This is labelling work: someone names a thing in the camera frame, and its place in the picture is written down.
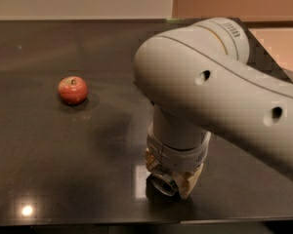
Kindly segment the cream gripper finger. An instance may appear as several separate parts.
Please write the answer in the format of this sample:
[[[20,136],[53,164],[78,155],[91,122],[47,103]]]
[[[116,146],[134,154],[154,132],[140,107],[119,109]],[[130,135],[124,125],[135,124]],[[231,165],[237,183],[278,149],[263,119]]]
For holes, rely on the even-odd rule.
[[[159,163],[148,149],[146,149],[145,158],[146,158],[146,169],[150,173],[152,173],[155,170],[155,168],[159,165]]]
[[[174,180],[178,186],[178,191],[182,199],[186,199],[193,190],[193,188],[196,186],[202,170],[203,164],[201,164],[192,172],[174,172]]]

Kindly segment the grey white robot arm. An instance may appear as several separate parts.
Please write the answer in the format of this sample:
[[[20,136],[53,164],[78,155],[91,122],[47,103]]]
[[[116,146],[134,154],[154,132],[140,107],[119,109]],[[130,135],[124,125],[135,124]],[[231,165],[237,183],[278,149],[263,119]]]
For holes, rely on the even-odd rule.
[[[293,84],[248,65],[244,29],[206,19],[137,50],[134,82],[153,103],[146,167],[161,193],[187,198],[217,135],[293,180]]]

